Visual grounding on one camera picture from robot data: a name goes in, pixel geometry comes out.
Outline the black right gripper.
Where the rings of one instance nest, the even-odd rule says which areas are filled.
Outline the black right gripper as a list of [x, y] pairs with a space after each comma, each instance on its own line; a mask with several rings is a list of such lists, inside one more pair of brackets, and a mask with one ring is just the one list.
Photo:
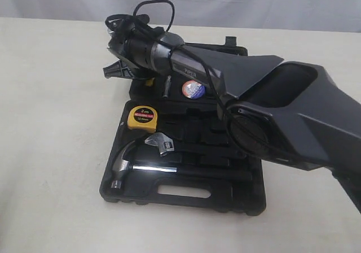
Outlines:
[[147, 47], [152, 42], [140, 31], [139, 27], [146, 27], [149, 23], [147, 14], [127, 15], [114, 14], [106, 18], [105, 25], [111, 39], [108, 51], [118, 61], [104, 67], [105, 78], [127, 78], [132, 80], [148, 80], [156, 77], [156, 73], [149, 69]]

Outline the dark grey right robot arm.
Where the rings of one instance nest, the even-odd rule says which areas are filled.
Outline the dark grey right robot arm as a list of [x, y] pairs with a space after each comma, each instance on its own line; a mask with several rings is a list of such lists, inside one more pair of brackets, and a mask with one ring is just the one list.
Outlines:
[[148, 22], [147, 15], [106, 18], [108, 50], [121, 67], [106, 67], [105, 76], [178, 73], [206, 86], [238, 147], [290, 167], [327, 168], [360, 207], [360, 104], [324, 67], [194, 47]]

